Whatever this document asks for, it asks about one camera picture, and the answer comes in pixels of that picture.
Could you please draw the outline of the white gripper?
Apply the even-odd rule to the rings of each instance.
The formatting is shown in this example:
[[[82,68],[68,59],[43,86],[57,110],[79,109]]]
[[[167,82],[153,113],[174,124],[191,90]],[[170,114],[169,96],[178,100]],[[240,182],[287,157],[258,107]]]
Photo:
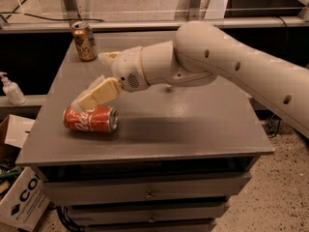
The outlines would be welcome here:
[[[111,70],[114,77],[95,79],[71,102],[70,107],[74,111],[86,111],[117,99],[122,89],[127,92],[148,89],[149,83],[142,67],[142,49],[142,46],[137,46],[122,52],[101,52],[98,55],[100,62]]]

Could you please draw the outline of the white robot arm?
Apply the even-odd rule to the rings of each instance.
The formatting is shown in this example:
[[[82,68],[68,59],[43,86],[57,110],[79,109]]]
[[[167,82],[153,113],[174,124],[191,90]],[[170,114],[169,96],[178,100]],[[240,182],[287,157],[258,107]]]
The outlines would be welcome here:
[[[71,103],[83,112],[121,92],[156,84],[202,86],[222,76],[309,137],[309,70],[241,43],[202,21],[182,25],[172,41],[98,56],[112,75],[98,77]]]

